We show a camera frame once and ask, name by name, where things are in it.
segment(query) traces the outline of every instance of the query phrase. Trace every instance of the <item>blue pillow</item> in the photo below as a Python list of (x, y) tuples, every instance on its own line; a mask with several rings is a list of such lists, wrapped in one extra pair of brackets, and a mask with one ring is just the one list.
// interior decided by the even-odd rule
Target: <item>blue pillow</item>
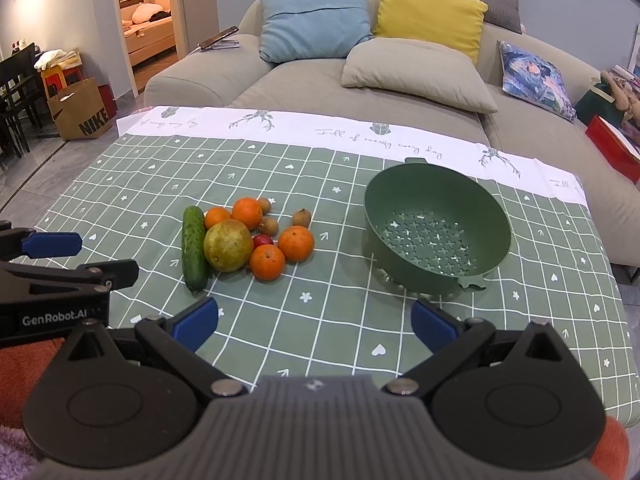
[(367, 0), (262, 0), (262, 8), (267, 62), (343, 58), (372, 38)]
[(499, 43), (504, 69), (502, 90), (573, 122), (576, 113), (560, 71), (535, 54), (506, 41)]

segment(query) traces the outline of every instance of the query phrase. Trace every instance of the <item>white heart pattern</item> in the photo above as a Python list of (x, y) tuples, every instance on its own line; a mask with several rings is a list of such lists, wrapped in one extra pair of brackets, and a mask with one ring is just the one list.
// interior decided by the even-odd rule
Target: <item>white heart pattern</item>
[(373, 356), (384, 355), (384, 354), (386, 354), (386, 348), (383, 347), (382, 345), (376, 346), (371, 352), (371, 355)]

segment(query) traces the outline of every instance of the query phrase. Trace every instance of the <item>yellow pillow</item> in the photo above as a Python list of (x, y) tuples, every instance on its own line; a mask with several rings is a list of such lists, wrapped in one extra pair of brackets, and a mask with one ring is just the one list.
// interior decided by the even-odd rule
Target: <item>yellow pillow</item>
[(476, 64), (488, 8), (480, 0), (380, 0), (374, 34), (439, 43)]

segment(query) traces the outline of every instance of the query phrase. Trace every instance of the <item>green checkered tablecloth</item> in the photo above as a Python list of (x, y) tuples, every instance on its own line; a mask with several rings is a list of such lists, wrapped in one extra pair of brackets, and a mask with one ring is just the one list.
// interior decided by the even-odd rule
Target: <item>green checkered tablecloth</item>
[[(287, 226), (313, 212), (316, 250), (274, 282), (246, 269), (214, 275), (220, 323), (200, 355), (249, 386), (263, 375), (372, 374), (383, 384), (430, 353), (413, 334), (415, 297), (390, 281), (367, 250), (364, 192), (398, 164), (357, 153), (242, 139), (126, 135), (53, 205), (37, 228), (76, 231), (78, 256), (37, 260), (73, 268), (134, 258), (135, 286), (111, 295), (111, 325), (131, 326), (193, 303), (182, 282), (180, 227), (188, 205), (232, 206), (266, 197)], [(482, 292), (432, 298), (460, 319), (498, 328), (551, 322), (623, 424), (640, 418), (638, 375), (616, 283), (587, 208), (476, 180), (508, 213), (514, 237)]]

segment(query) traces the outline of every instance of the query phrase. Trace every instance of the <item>gray floor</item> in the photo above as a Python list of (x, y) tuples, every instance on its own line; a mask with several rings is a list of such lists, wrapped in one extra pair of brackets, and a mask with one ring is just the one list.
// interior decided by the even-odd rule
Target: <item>gray floor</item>
[[(127, 116), (142, 108), (143, 95), (118, 104), (118, 117)], [(31, 153), (0, 164), (0, 219), (10, 220), (16, 227), (30, 227), (40, 220), (71, 182), (118, 137), (114, 126), (100, 139), (72, 142), (60, 138), (35, 139), (42, 132), (28, 127), (26, 122), (23, 123)], [(55, 124), (49, 119), (44, 130), (43, 133), (55, 132)], [(629, 269), (625, 267), (614, 266), (613, 271), (625, 304), (636, 363), (640, 364), (640, 280), (630, 284)], [(628, 435), (631, 457), (627, 477), (640, 480), (640, 474), (636, 474), (640, 472), (640, 424), (628, 430)]]
[[(142, 94), (136, 99), (122, 98), (118, 101), (116, 118), (127, 116), (142, 106)], [(45, 116), (42, 108), (40, 104), (40, 115), (44, 116), (42, 132), (31, 127), (27, 120), (22, 121), (31, 152), (22, 158), (2, 159), (0, 165), (0, 218), (11, 221), (16, 227), (31, 227), (40, 220), (71, 182), (118, 138), (114, 123), (113, 128), (99, 139), (71, 142), (59, 137), (38, 139), (36, 136), (56, 132), (56, 125), (50, 116)]]

